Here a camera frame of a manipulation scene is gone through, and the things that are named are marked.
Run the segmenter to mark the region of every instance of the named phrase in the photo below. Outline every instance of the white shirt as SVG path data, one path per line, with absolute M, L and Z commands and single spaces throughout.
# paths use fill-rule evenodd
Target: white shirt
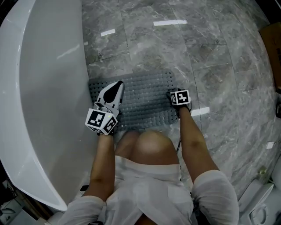
M 196 178 L 194 201 L 210 224 L 236 225 L 239 210 L 234 188 L 220 171 L 207 171 Z M 133 225 L 145 214 L 158 225 L 191 225 L 193 201 L 181 185 L 154 178 L 130 178 L 119 183 L 106 203 L 84 196 L 70 203 L 60 225 Z

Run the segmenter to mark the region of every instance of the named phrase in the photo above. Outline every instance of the marble floor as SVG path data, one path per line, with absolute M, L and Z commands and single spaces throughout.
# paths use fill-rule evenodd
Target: marble floor
M 82 0 L 88 74 L 170 69 L 190 92 L 194 120 L 238 197 L 258 169 L 267 180 L 281 148 L 277 94 L 255 0 Z M 157 25 L 166 21 L 170 25 Z M 177 147 L 179 124 L 154 127 Z M 267 149 L 267 142 L 274 142 Z M 192 182 L 179 152 L 182 180 Z

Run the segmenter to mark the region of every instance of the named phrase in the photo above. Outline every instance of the white toilet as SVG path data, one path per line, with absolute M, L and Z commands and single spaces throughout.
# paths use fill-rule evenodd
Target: white toilet
M 243 225 L 273 225 L 281 211 L 281 157 L 272 172 L 272 183 L 253 180 L 239 200 Z

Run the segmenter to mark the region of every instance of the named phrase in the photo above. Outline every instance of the bathtub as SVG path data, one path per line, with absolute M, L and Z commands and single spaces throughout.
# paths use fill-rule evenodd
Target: bathtub
M 58 210 L 89 175 L 97 136 L 79 0 L 19 0 L 0 27 L 0 159 L 21 191 Z

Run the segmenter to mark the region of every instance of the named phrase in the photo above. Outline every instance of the anti-slip mat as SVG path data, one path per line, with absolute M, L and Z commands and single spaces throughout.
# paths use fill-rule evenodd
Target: anti-slip mat
M 97 100 L 104 87 L 118 80 L 124 82 L 125 91 L 116 131 L 161 126 L 178 120 L 175 109 L 166 97 L 166 92 L 175 91 L 177 86 L 172 71 L 160 70 L 90 79 L 92 101 Z

